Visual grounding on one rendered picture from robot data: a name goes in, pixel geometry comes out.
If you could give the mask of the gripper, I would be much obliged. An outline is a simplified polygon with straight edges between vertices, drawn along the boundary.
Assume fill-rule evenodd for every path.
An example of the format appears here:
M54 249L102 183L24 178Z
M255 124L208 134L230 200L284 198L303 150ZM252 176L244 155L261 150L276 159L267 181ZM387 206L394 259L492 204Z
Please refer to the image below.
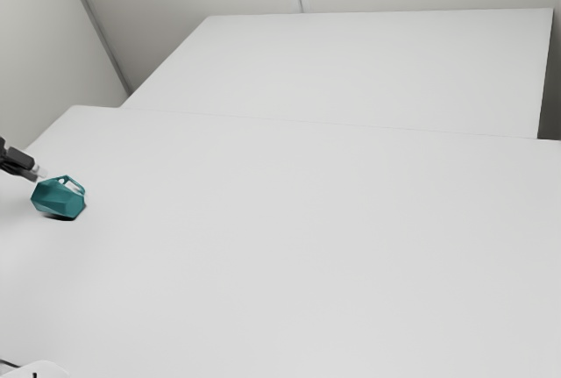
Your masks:
M41 181L47 176L45 169L35 163L33 157L14 147L6 150L5 139L2 136L0 136L0 170L8 175L22 177L29 182Z

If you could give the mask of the teal faceted mug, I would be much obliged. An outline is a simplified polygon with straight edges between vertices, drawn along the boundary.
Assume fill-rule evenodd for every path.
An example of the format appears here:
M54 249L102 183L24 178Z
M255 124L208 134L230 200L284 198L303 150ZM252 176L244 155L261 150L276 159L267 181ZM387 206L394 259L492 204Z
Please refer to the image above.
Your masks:
M58 218L76 219L86 208L85 188L69 175L38 182L31 202L39 212Z

